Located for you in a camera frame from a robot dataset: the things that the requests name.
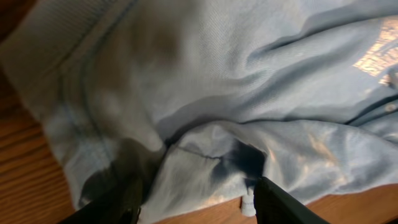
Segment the light blue printed t-shirt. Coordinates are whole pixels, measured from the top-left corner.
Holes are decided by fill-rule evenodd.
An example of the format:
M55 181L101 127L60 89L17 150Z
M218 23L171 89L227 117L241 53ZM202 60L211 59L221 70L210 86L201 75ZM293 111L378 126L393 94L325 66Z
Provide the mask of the light blue printed t-shirt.
M140 223L260 177L304 204L397 182L396 1L40 1L1 66L77 209L128 181Z

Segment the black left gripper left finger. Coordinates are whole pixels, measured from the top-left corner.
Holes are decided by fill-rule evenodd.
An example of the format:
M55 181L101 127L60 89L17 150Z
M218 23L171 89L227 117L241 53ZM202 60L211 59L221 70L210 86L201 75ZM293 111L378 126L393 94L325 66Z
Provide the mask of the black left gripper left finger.
M141 211L143 184L130 177L117 187L62 220L60 224L132 224Z

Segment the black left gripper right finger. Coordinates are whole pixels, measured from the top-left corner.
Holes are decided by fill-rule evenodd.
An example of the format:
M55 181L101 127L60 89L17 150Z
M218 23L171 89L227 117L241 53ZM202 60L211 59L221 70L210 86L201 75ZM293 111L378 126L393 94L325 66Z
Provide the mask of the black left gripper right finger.
M260 224L328 224L267 177L256 183L254 208Z

